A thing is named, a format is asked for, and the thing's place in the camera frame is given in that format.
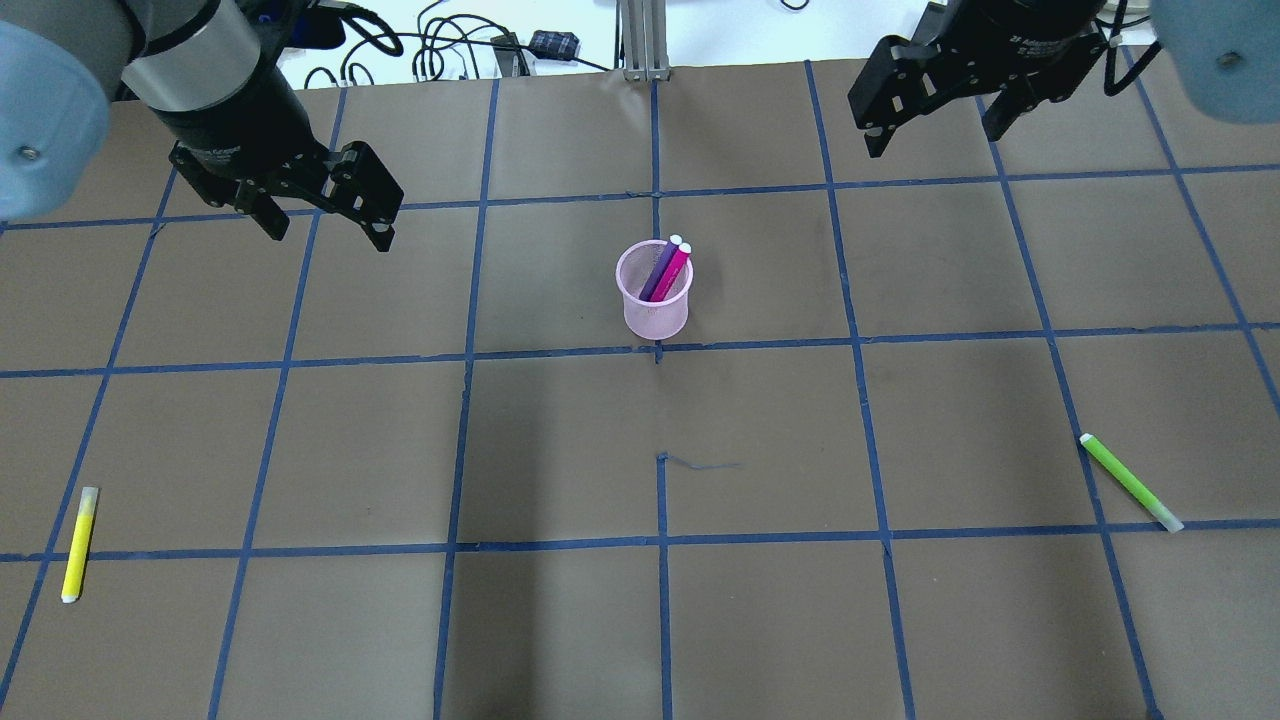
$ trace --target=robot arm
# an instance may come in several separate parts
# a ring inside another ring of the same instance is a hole
[[[1066,100],[1103,54],[1108,65],[1114,63],[1110,38],[1093,23],[1102,5],[1103,0],[929,3],[910,40],[881,38],[849,91],[868,152],[881,156],[904,123],[957,97],[998,94],[983,117],[991,141],[1044,100]],[[1228,122],[1280,120],[1280,55],[1274,53],[1280,3],[1153,0],[1151,18],[1201,111]],[[1139,61],[1126,78],[1143,67]],[[1125,85],[1112,85],[1108,77],[1107,94]]]
[[[296,19],[302,3],[289,6]],[[0,4],[0,152],[15,149],[0,159],[0,217],[70,196],[123,79],[177,136],[169,159],[209,205],[280,240],[289,218],[274,197],[298,197],[358,223],[385,252],[403,191],[369,145],[330,152],[315,138],[275,67],[282,49],[234,0],[79,0],[70,17],[46,0]]]

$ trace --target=green highlighter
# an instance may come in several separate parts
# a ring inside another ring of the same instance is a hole
[[[1124,462],[1120,462],[1115,455],[1111,455],[1111,451],[1107,450],[1107,446],[1102,445],[1102,441],[1089,433],[1084,433],[1080,436],[1080,445],[1084,446],[1084,450],[1088,450],[1089,455],[1101,462],[1102,466],[1115,477],[1115,479],[1120,480],[1124,489],[1129,491],[1130,495],[1138,498],[1138,502],[1140,502],[1142,506],[1156,518],[1156,520],[1160,520],[1160,524],[1164,525],[1166,530],[1176,533],[1183,529],[1181,520],[1175,518],[1174,514],[1165,507],[1165,503],[1160,502],[1160,498],[1147,489],[1147,486],[1142,484],[1142,480],[1130,473],[1129,468],[1124,466]]]

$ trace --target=cable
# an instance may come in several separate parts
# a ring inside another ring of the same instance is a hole
[[[492,23],[489,20],[483,20],[484,24],[481,24],[480,27],[475,27],[475,28],[471,28],[468,31],[465,31],[465,29],[462,29],[462,26],[458,24],[457,18],[458,18],[457,15],[451,15],[448,18],[431,18],[431,19],[426,20],[426,26],[424,26],[420,29],[420,32],[422,33],[422,49],[430,51],[430,55],[429,55],[430,67],[431,68],[435,67],[435,59],[436,58],[439,58],[439,60],[440,60],[440,70],[439,70],[439,73],[433,73],[431,79],[439,79],[440,74],[444,73],[444,50],[453,50],[454,53],[460,53],[460,50],[457,47],[460,45],[458,42],[449,42],[448,45],[444,45],[444,46],[436,46],[436,44],[440,40],[452,40],[452,38],[442,38],[440,37],[440,32],[444,31],[444,26],[451,26],[453,29],[458,31],[460,40],[470,40],[470,37],[474,33],[484,31],[484,29],[488,29],[490,27],[498,28],[499,32],[502,32],[504,29],[504,28],[500,28],[499,26],[497,26],[497,24],[494,24],[494,23]],[[439,27],[435,29],[435,32],[431,32],[431,24],[433,23],[439,23]],[[466,44],[466,46],[467,46],[467,55],[471,56],[471,69],[474,72],[474,77],[480,77],[480,63],[476,61],[475,49],[470,44]],[[462,67],[463,67],[463,70],[465,70],[465,68],[466,68],[466,60],[465,59],[463,59]]]
[[[467,76],[467,56],[463,55],[462,50],[460,50],[457,46],[449,47],[449,50],[453,50],[453,54],[457,55],[458,60],[462,61],[462,76],[460,76],[460,77],[462,77],[462,78],[470,77],[470,76]],[[475,54],[471,50],[470,45],[467,46],[467,51],[471,53],[472,55]],[[444,69],[445,68],[444,68],[443,59],[442,59],[442,63],[440,63],[440,68],[438,70],[429,69],[429,65],[426,63],[428,53],[433,53],[434,54],[431,56],[433,61],[430,64],[430,68],[434,68],[435,67],[435,64],[434,64],[435,55],[440,54],[434,47],[420,47],[417,50],[417,53],[413,53],[413,58],[410,60],[410,70],[413,73],[413,81],[415,82],[435,81],[435,79],[440,79],[444,76]]]
[[[1126,23],[1121,23],[1120,24],[1120,29],[1129,29],[1132,27],[1138,27],[1138,26],[1140,26],[1140,24],[1143,24],[1146,22],[1149,22],[1149,20],[1151,20],[1151,15],[1143,15],[1143,17],[1138,18],[1137,20],[1129,20]],[[1100,18],[1093,18],[1093,23],[1097,24],[1100,28],[1111,29],[1111,28],[1115,27],[1114,22],[1108,23],[1108,22],[1106,22],[1103,19],[1100,19]]]
[[[360,85],[360,83],[356,82],[356,68],[360,68],[360,69],[365,70],[365,77],[369,78],[369,85],[378,85],[378,83],[374,82],[374,73],[369,72],[369,68],[366,68],[361,63],[352,63],[351,64],[351,85],[353,85],[353,86],[358,86]]]
[[[1156,55],[1160,55],[1161,50],[1158,40],[1152,42],[1151,46],[1147,47],[1147,51],[1142,54],[1142,58],[1138,58],[1138,61],[1134,63],[1133,68],[1129,68],[1129,72],[1125,73],[1125,76],[1119,81],[1115,79],[1116,55],[1119,54],[1119,45],[1120,45],[1116,38],[1120,37],[1120,28],[1125,27],[1124,14],[1125,10],[1128,9],[1129,9],[1129,0],[1119,0],[1119,3],[1116,3],[1115,19],[1111,22],[1110,26],[1111,35],[1107,36],[1108,47],[1107,47],[1107,60],[1105,68],[1106,72],[1102,76],[1102,92],[1105,92],[1107,97],[1114,97],[1116,95],[1120,95],[1121,92],[1124,92],[1124,88],[1133,85],[1133,81],[1138,79],[1138,76],[1140,76],[1142,72],[1147,69],[1147,65],[1149,65],[1151,61],[1156,59]]]
[[[622,68],[622,3],[614,3],[613,12],[613,69]]]
[[[436,4],[442,3],[442,1],[443,1],[443,0],[436,0]],[[490,20],[489,18],[485,18],[485,17],[481,17],[481,15],[475,15],[475,14],[471,14],[471,13],[457,13],[457,14],[453,14],[453,15],[449,15],[448,18],[443,18],[443,19],[440,19],[440,18],[431,18],[431,20],[428,20],[428,23],[426,23],[426,32],[424,32],[424,35],[431,35],[431,33],[430,33],[429,31],[430,31],[430,27],[431,27],[431,23],[433,23],[433,22],[440,22],[440,28],[439,28],[439,29],[444,29],[444,23],[445,23],[445,22],[452,22],[452,23],[454,23],[454,24],[456,24],[456,23],[457,23],[457,20],[460,20],[460,19],[466,19],[466,20],[476,20],[476,22],[481,23],[481,26],[480,26],[480,27],[477,27],[477,28],[472,28],[472,29],[467,31],[467,32],[466,32],[466,33],[463,35],[463,38],[468,37],[468,36],[470,36],[471,33],[474,33],[474,32],[479,32],[479,31],[481,31],[481,29],[488,29],[488,28],[490,28],[490,27],[492,27],[492,28],[497,29],[498,32],[500,32],[500,33],[502,33],[502,36],[503,36],[503,38],[509,38],[509,41],[508,41],[508,42],[503,42],[502,45],[494,45],[494,44],[490,44],[490,45],[493,45],[494,47],[503,47],[503,49],[521,49],[521,50],[527,50],[527,46],[522,46],[522,45],[517,45],[517,44],[515,42],[515,38],[516,38],[516,33],[513,33],[513,32],[511,32],[509,29],[507,29],[507,27],[506,27],[506,26],[500,26],[500,24],[498,24],[498,23],[495,23],[495,22]],[[447,40],[447,41],[448,41],[448,40],[453,40],[453,38],[442,38],[442,40]],[[449,47],[449,45],[445,45],[444,47],[442,47],[442,50],[445,50],[445,49],[448,49],[448,47]],[[524,73],[524,74],[526,74],[526,76],[527,76],[527,74],[530,74],[530,72],[529,72],[529,64],[527,64],[527,61],[525,60],[525,55],[524,55],[522,53],[518,53],[518,54],[516,55],[516,59],[517,59],[517,60],[518,60],[518,63],[520,63],[520,70],[521,70],[521,73]]]
[[[367,8],[361,8],[360,5],[347,3],[346,5],[342,6],[340,10],[338,10],[338,14],[339,17],[342,17],[342,22],[346,23],[347,27],[356,31],[356,33],[358,33],[360,37],[364,37],[365,40],[371,42],[374,47],[376,47],[384,55],[390,55],[392,58],[399,58],[401,55],[404,54],[404,44],[401,42],[399,37],[394,35],[396,31],[392,29],[392,26],[387,24],[387,20],[378,17],[378,13],[369,10]],[[365,20],[369,24],[376,27],[384,35],[374,36],[356,20]],[[381,37],[390,37],[392,44],[384,45],[379,42],[379,38]]]
[[[311,78],[314,78],[316,73],[324,73],[329,76],[329,82],[332,82],[334,86],[338,85],[338,78],[334,77],[333,72],[330,72],[329,68],[312,68],[312,70],[307,73],[307,79],[302,81],[302,90],[308,90],[311,87]]]
[[[380,38],[383,36],[389,36],[389,35],[396,35],[397,37],[416,37],[419,40],[424,40],[424,38],[431,40],[430,37],[422,36],[422,35],[416,33],[416,32],[379,33],[379,35],[375,35],[374,37],[375,38]],[[436,50],[442,50],[442,51],[443,50],[449,50],[454,45],[479,45],[479,46],[483,46],[483,47],[502,47],[504,50],[530,50],[530,47],[527,45],[508,45],[508,44],[504,44],[504,42],[503,44],[489,42],[486,40],[468,40],[468,38],[462,38],[462,37],[435,37],[434,40],[443,40],[443,41],[448,42],[448,45],[445,45],[443,47],[436,47]],[[351,74],[349,70],[351,70],[351,67],[353,64],[351,61],[352,55],[355,55],[357,50],[360,50],[361,47],[364,47],[369,42],[370,42],[369,40],[361,40],[360,42],[357,42],[356,45],[353,45],[351,47],[351,50],[347,51],[346,58],[342,59],[342,65],[339,68],[339,70],[340,70],[339,76],[340,76],[340,78],[342,78],[343,82],[346,82],[346,81],[349,79],[349,74]],[[419,61],[421,61],[421,56],[420,56],[421,53],[422,51],[419,50],[417,53],[413,54],[413,58],[417,59]],[[594,69],[598,69],[598,70],[604,70],[604,72],[609,70],[609,68],[605,68],[604,65],[598,65],[595,63],[591,63],[590,60],[584,60],[581,58],[573,58],[570,61],[579,63],[579,64],[582,64],[582,65],[586,65],[589,68],[594,68]]]

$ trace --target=grid line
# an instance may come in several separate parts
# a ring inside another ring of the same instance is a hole
[[[1185,520],[1181,532],[1248,532],[1280,530],[1280,518],[1220,518],[1211,520]],[[1147,523],[1107,523],[1105,529],[1112,534],[1167,533],[1156,521]],[[1020,537],[1061,537],[1096,536],[1102,528],[1094,524],[1076,525],[1000,525],[968,528],[910,528],[895,529],[895,541],[911,539],[970,539],[970,538],[1020,538]],[[687,536],[621,536],[600,538],[563,538],[544,541],[480,541],[480,542],[422,542],[393,544],[339,544],[339,546],[285,546],[255,547],[252,557],[346,557],[366,555],[443,555],[447,552],[483,555],[497,552],[559,552],[573,550],[600,550],[611,547],[668,547],[677,546],[727,546],[727,544],[781,544],[804,542],[879,542],[879,530],[792,530],[771,533],[707,533]],[[152,560],[205,560],[238,559],[239,548],[197,547],[173,550],[99,550],[88,553],[95,562],[138,562]],[[40,562],[67,560],[65,552],[5,552],[0,553],[0,564]]]
[[[982,97],[974,97],[974,101],[979,114],[986,114],[987,106],[982,101]],[[1048,315],[1048,306],[1044,302],[1044,293],[1041,290],[1039,278],[1036,274],[1036,264],[1032,260],[1032,251],[1027,242],[1027,233],[1023,229],[1023,223],[1018,214],[1018,205],[1014,202],[1012,187],[1007,179],[1005,179],[1005,163],[1000,156],[1000,147],[997,147],[995,142],[988,142],[987,145],[991,149],[991,159],[996,164],[996,174],[1001,177],[1000,190],[1005,196],[1005,206],[1009,210],[1009,220],[1014,228],[1014,237],[1018,240],[1018,251],[1023,258],[1027,279],[1032,286],[1032,296],[1036,299],[1036,311],[1039,314],[1041,324],[1044,328],[1044,342],[1048,346],[1050,359],[1053,363],[1053,374],[1057,377],[1059,391],[1062,395],[1062,405],[1066,410],[1066,419],[1070,423],[1074,441],[1074,438],[1080,437],[1080,421],[1075,413],[1075,401],[1071,398],[1071,386],[1066,378],[1066,368],[1062,364],[1062,355],[1057,347],[1057,334]],[[1083,447],[1076,445],[1075,455],[1080,462],[1080,470],[1084,474],[1084,484],[1089,493],[1089,502],[1093,505],[1093,518],[1098,528],[1098,537],[1102,539],[1102,552],[1106,557],[1107,571],[1111,574],[1111,585],[1115,591],[1116,605],[1120,609],[1120,619],[1124,624],[1125,638],[1129,642],[1129,652],[1133,656],[1134,670],[1138,675],[1138,687],[1142,691],[1143,702],[1147,706],[1147,714],[1151,719],[1164,720],[1164,716],[1156,705],[1156,694],[1151,687],[1151,678],[1147,675],[1147,661],[1142,653],[1142,644],[1138,642],[1138,630],[1133,621],[1133,614],[1129,610],[1129,596],[1125,591],[1124,578],[1120,574],[1120,564],[1116,560],[1115,547],[1111,543],[1111,532],[1107,528],[1106,511],[1102,507],[1098,486],[1093,478],[1093,466],[1089,464],[1089,457],[1084,452]]]
[[[858,384],[858,405],[863,416],[863,436],[867,441],[867,461],[870,466],[872,493],[876,498],[876,525],[883,551],[884,588],[888,596],[888,615],[893,633],[893,653],[897,659],[899,682],[902,687],[902,706],[906,720],[915,720],[915,696],[911,691],[911,670],[906,657],[906,635],[902,629],[902,609],[897,597],[897,570],[893,565],[893,534],[888,523],[888,509],[884,502],[884,483],[881,478],[879,454],[876,448],[876,425],[872,421],[870,395],[867,389],[867,366],[863,360],[861,333],[858,332],[858,315],[854,311],[852,293],[849,287],[849,265],[845,263],[845,240],[840,225],[840,205],[836,202],[836,183],[831,169],[831,151],[827,145],[827,128],[822,118],[822,104],[818,100],[818,83],[813,76],[813,63],[804,63],[805,79],[809,83],[809,100],[813,104],[813,118],[818,129],[818,146],[822,152],[823,177],[827,181],[827,206],[831,213],[831,229],[836,245],[836,268],[840,273],[840,290],[844,293],[845,319],[849,322],[849,337],[854,338],[854,378]]]
[[[662,237],[662,137],[659,135],[658,115],[658,81],[649,81],[649,169],[650,178],[650,205],[653,213],[653,237]]]
[[[662,656],[662,720],[673,720],[676,710],[671,685],[671,548],[667,533],[667,457],[668,455],[663,452],[657,460],[658,537],[654,539],[658,544],[658,633]]]
[[[467,427],[471,420],[471,382],[476,364],[476,307],[480,300],[480,268],[484,261],[484,228],[489,210],[489,170],[493,167],[493,135],[498,119],[498,88],[500,81],[493,81],[489,91],[489,119],[485,127],[484,164],[480,172],[480,205],[476,211],[475,254],[471,258],[471,296],[467,304],[466,370],[462,374],[462,409],[458,413],[458,445],[453,457],[453,495],[449,501],[449,544],[458,542],[458,524],[462,515],[462,477],[466,466]],[[435,639],[435,676],[433,680],[431,716],[440,720],[444,705],[444,673],[449,650],[449,618],[453,609],[453,573],[457,564],[457,550],[449,550],[444,556],[444,579],[440,588],[440,623]]]
[[[338,132],[342,128],[343,111],[347,108],[347,88],[342,88],[338,95],[338,110],[333,122],[333,132],[329,136],[329,150],[333,151],[338,143]],[[227,662],[230,657],[232,641],[236,635],[236,619],[239,615],[239,603],[244,592],[244,577],[248,573],[248,562],[252,557],[253,536],[257,532],[257,518],[262,506],[262,492],[266,488],[266,477],[271,465],[271,454],[275,450],[275,433],[280,423],[280,413],[284,407],[284,393],[289,383],[289,369],[293,361],[294,341],[298,334],[298,320],[302,318],[302,301],[307,291],[307,275],[311,272],[311,256],[315,251],[316,232],[320,229],[320,218],[324,213],[319,209],[310,210],[311,227],[307,229],[307,242],[302,251],[302,263],[298,268],[298,282],[293,292],[293,309],[289,314],[289,329],[284,338],[284,356],[280,360],[280,378],[275,387],[275,400],[271,405],[271,418],[266,424],[266,438],[262,442],[262,456],[259,461],[257,480],[253,483],[253,497],[250,501],[248,518],[244,521],[244,538],[241,542],[239,556],[236,564],[236,580],[232,585],[232,598],[227,609],[227,621],[223,626],[221,644],[218,650],[218,666],[214,670],[214,683],[209,693],[209,720],[216,720],[219,705],[223,698],[223,682],[227,678]]]
[[[1133,67],[1133,55],[1129,49],[1124,49],[1125,61]],[[1253,337],[1253,331],[1249,327],[1249,319],[1244,314],[1244,306],[1240,305],[1240,299],[1235,293],[1235,288],[1231,287],[1231,279],[1226,274],[1226,266],[1222,265],[1222,259],[1217,254],[1217,249],[1213,246],[1213,238],[1210,237],[1208,228],[1204,225],[1204,219],[1201,218],[1199,210],[1196,209],[1196,201],[1192,199],[1192,191],[1187,187],[1187,179],[1183,178],[1183,172],[1178,167],[1178,159],[1174,158],[1174,150],[1169,145],[1169,137],[1165,135],[1165,128],[1160,124],[1160,118],[1156,115],[1156,106],[1151,102],[1151,96],[1147,95],[1147,86],[1143,85],[1140,77],[1137,81],[1138,96],[1142,99],[1143,106],[1147,109],[1147,117],[1151,119],[1151,127],[1156,131],[1156,137],[1160,140],[1160,149],[1165,152],[1165,159],[1169,160],[1169,169],[1172,172],[1174,182],[1178,183],[1178,192],[1183,196],[1183,202],[1187,205],[1187,211],[1192,217],[1192,222],[1196,224],[1196,232],[1199,234],[1201,242],[1204,245],[1204,254],[1208,255],[1210,263],[1213,265],[1213,272],[1217,274],[1219,282],[1222,284],[1222,292],[1226,293],[1226,300],[1231,304],[1231,313],[1235,314],[1235,320],[1238,328],[1244,333],[1244,341],[1249,346],[1249,352],[1253,354],[1253,361],[1258,366],[1258,373],[1262,374],[1262,384],[1267,388],[1267,395],[1271,396],[1271,406],[1275,409],[1276,414],[1280,415],[1280,392],[1276,392],[1275,379],[1271,377],[1271,372],[1267,369],[1267,361],[1262,357],[1262,348],[1258,346],[1258,340]]]
[[[1256,322],[1248,327],[1256,331],[1280,331],[1280,323]],[[1075,328],[1055,329],[1056,337],[1123,337],[1140,334],[1192,334],[1192,333],[1222,333],[1240,332],[1240,325],[1235,323],[1210,323],[1203,325],[1152,325],[1139,327],[1111,327],[1111,328]],[[991,340],[1027,340],[1042,338],[1044,331],[989,331],[989,332],[963,332],[963,333],[908,333],[863,336],[858,338],[861,345],[911,345],[929,342],[980,342]],[[852,345],[852,338],[847,337],[814,337],[814,338],[780,338],[780,340],[744,340],[744,341],[716,341],[716,342],[681,342],[662,343],[660,348],[653,345],[609,345],[588,347],[558,347],[545,350],[498,350],[476,352],[475,360],[489,363],[494,360],[527,360],[535,357],[577,357],[595,355],[645,355],[649,352],[703,352],[717,350],[765,350],[786,347],[840,347]],[[353,357],[314,357],[307,360],[292,360],[291,366],[297,368],[337,368],[349,365],[416,365],[430,363],[465,363],[465,352],[444,352],[439,355],[371,355]],[[278,370],[282,366],[279,360],[253,360],[229,363],[188,363],[174,365],[120,365],[111,369],[113,375],[140,375],[161,373],[219,373],[236,370]],[[93,377],[106,374],[106,368],[49,368],[36,370],[0,370],[0,380],[14,378],[61,378],[61,377]]]
[[[1007,182],[1021,183],[1021,182],[1041,182],[1041,181],[1078,181],[1078,179],[1100,179],[1100,178],[1124,178],[1124,177],[1170,177],[1176,174],[1190,176],[1190,174],[1220,174],[1220,173],[1265,173],[1265,172],[1280,172],[1280,163],[1260,163],[1260,164],[1244,164],[1244,165],[1203,165],[1194,168],[1181,168],[1179,167],[1175,172],[1171,168],[1152,168],[1152,169],[1125,169],[1125,170],[1083,170],[1075,173],[1019,173],[1009,174],[1005,177]],[[1001,178],[998,176],[955,176],[955,177],[938,177],[938,178],[896,178],[896,179],[877,179],[877,181],[838,181],[832,182],[836,190],[863,190],[863,188],[876,188],[876,187],[915,187],[915,186],[936,186],[936,184],[974,184],[974,183],[998,183]],[[776,193],[776,192],[819,192],[827,188],[827,183],[804,183],[804,184],[765,184],[765,186],[744,186],[744,187],[709,187],[709,188],[692,188],[692,190],[652,190],[652,191],[628,191],[628,192],[609,192],[599,195],[556,195],[556,196],[530,196],[530,197],[507,197],[507,199],[494,199],[488,200],[486,204],[490,208],[498,206],[511,206],[511,205],[545,205],[545,204],[562,204],[562,202],[616,202],[621,200],[636,200],[643,197],[650,197],[658,200],[660,197],[707,197],[718,195],[759,195],[759,193]],[[479,200],[447,200],[436,202],[404,202],[401,206],[401,211],[430,211],[430,210],[444,210],[454,208],[479,208]],[[291,217],[306,217],[314,213],[314,210],[287,210],[285,214]],[[160,218],[161,223],[200,223],[211,220],[246,220],[243,215],[237,213],[212,213],[202,215],[165,215]],[[86,227],[111,227],[111,225],[147,225],[151,224],[152,218],[104,218],[104,219],[90,219],[90,220],[49,220],[49,222],[32,222],[32,223],[10,223],[8,229],[12,231],[35,231],[35,229],[58,229],[58,228],[86,228]]]
[[[76,492],[76,484],[79,480],[81,468],[84,466],[84,456],[88,452],[90,438],[93,436],[93,427],[97,424],[99,413],[102,410],[102,398],[106,397],[106,388],[111,382],[111,370],[115,366],[116,359],[120,356],[120,346],[124,343],[124,332],[129,325],[129,316],[133,314],[133,306],[138,299],[138,290],[142,287],[142,275],[147,270],[147,263],[151,260],[151,250],[155,247],[156,236],[164,228],[164,223],[160,220],[164,217],[164,210],[169,205],[169,196],[173,193],[173,183],[177,177],[177,169],[169,169],[169,179],[165,181],[164,192],[160,195],[160,205],[156,209],[155,217],[151,219],[151,231],[147,233],[147,242],[142,247],[142,256],[138,259],[138,269],[133,274],[133,284],[129,287],[129,297],[124,302],[124,310],[120,314],[120,322],[115,328],[115,338],[111,342],[111,351],[106,359],[106,366],[102,369],[102,380],[97,386],[97,395],[93,397],[93,405],[90,409],[88,419],[84,423],[84,432],[81,434],[79,446],[76,450],[76,460],[72,462],[72,470],[67,478],[67,486],[63,488],[63,497],[59,501],[58,511],[54,514],[52,527],[49,530],[49,539],[45,543],[45,552],[40,560],[40,568],[36,570],[36,579],[31,587],[31,594],[27,598],[27,607],[23,610],[22,621],[18,625],[18,634],[14,638],[13,648],[9,652],[9,662],[5,665],[4,678],[0,679],[0,710],[4,708],[5,698],[9,697],[9,687],[13,683],[13,674],[18,667],[18,659],[22,655],[22,646],[27,638],[27,630],[31,629],[31,620],[36,614],[36,605],[40,601],[41,589],[45,585],[45,577],[49,573],[49,564],[51,561],[51,555],[54,547],[58,544],[58,536],[63,528],[63,520],[67,516],[67,509],[70,506],[72,496]]]

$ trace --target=marker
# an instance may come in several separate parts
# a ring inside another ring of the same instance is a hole
[[[662,255],[658,256],[658,263],[654,264],[653,272],[649,273],[649,279],[644,282],[644,288],[640,291],[640,300],[649,302],[653,297],[653,290],[658,287],[658,281],[662,279],[662,274],[667,272],[667,265],[671,264],[671,258],[676,255],[676,250],[680,245],[685,242],[678,234],[671,236],[671,242],[662,246]]]
[[[676,284],[676,275],[680,270],[685,268],[685,263],[689,261],[689,255],[694,251],[692,246],[687,242],[680,243],[680,250],[672,256],[671,263],[667,264],[667,272],[662,274],[662,279],[658,281],[658,287],[653,290],[653,300],[649,302],[662,302],[667,300],[667,293],[671,292],[671,286]]]
[[[1084,446],[1084,450],[1089,451],[1089,455],[1101,462],[1102,466],[1115,477],[1115,479],[1120,480],[1124,489],[1129,491],[1129,495],[1134,496],[1138,502],[1140,502],[1142,506],[1156,518],[1156,520],[1160,520],[1160,524],[1164,525],[1166,530],[1176,533],[1183,529],[1181,520],[1175,518],[1174,514],[1165,507],[1165,503],[1160,502],[1156,495],[1147,489],[1147,486],[1142,484],[1142,480],[1130,473],[1129,468],[1124,466],[1124,462],[1120,462],[1115,455],[1111,455],[1111,451],[1107,450],[1107,446],[1102,445],[1101,439],[1091,436],[1089,433],[1084,433],[1080,436],[1080,445]]]
[[[97,488],[81,491],[81,509],[76,515],[72,533],[72,551],[67,556],[67,575],[63,578],[63,602],[79,600],[84,584],[84,561],[88,559],[88,536],[93,532],[93,511],[97,510]]]

